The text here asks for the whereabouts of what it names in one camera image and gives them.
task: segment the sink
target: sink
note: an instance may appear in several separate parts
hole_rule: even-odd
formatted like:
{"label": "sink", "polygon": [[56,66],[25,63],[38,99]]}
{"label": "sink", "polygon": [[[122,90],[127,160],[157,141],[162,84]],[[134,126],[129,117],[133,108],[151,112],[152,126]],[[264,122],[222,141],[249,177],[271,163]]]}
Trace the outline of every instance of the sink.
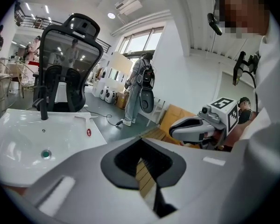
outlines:
{"label": "sink", "polygon": [[90,113],[7,109],[0,119],[0,182],[29,187],[56,165],[85,149],[106,144]]}

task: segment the railing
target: railing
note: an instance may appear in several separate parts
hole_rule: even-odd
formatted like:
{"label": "railing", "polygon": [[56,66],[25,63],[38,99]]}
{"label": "railing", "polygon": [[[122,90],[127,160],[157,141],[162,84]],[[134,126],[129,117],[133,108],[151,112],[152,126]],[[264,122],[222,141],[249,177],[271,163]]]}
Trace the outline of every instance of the railing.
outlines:
{"label": "railing", "polygon": [[[47,28],[47,26],[49,25],[62,25],[62,23],[58,21],[50,21],[42,17],[34,18],[32,16],[26,16],[21,8],[15,9],[14,21],[15,24],[19,27],[37,28],[42,30]],[[109,48],[111,47],[108,43],[98,38],[96,39],[96,42],[102,46],[105,53],[107,53]]]}

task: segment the robotic arm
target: robotic arm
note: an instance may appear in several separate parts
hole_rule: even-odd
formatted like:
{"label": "robotic arm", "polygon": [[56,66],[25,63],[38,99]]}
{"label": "robotic arm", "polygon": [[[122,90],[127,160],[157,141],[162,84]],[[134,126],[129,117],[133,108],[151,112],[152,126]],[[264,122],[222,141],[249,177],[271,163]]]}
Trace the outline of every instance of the robotic arm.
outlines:
{"label": "robotic arm", "polygon": [[[169,128],[169,134],[183,143],[199,144],[202,149],[214,149],[223,144],[237,123],[237,101],[219,98],[203,106],[197,116],[176,121]],[[211,136],[215,130],[222,132],[218,142],[213,144]]]}

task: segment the sneaker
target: sneaker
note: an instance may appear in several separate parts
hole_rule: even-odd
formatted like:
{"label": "sneaker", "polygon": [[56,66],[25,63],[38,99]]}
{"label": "sneaker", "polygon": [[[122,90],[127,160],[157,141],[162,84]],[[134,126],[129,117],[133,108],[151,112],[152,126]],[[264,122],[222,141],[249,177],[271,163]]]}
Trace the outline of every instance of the sneaker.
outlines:
{"label": "sneaker", "polygon": [[125,120],[125,119],[122,121],[122,123],[123,123],[124,125],[126,125],[126,126],[131,126],[131,124],[132,124],[131,121]]}

